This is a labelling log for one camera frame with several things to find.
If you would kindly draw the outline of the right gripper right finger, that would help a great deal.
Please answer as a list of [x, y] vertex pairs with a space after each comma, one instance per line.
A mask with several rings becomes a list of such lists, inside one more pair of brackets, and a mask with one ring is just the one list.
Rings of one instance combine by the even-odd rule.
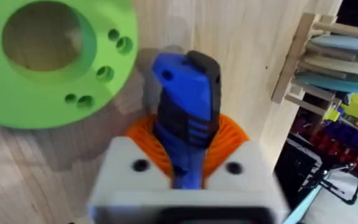
[[261, 206], [275, 215], [288, 213], [261, 146], [225, 115], [219, 117], [219, 130], [206, 152], [203, 199], [208, 205]]

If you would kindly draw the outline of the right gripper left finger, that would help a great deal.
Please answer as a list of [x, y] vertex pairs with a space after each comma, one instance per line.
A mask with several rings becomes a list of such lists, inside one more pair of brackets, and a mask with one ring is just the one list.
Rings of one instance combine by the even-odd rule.
[[143, 215], [172, 205], [172, 163], [153, 134], [156, 115], [112, 138], [87, 203], [90, 215]]

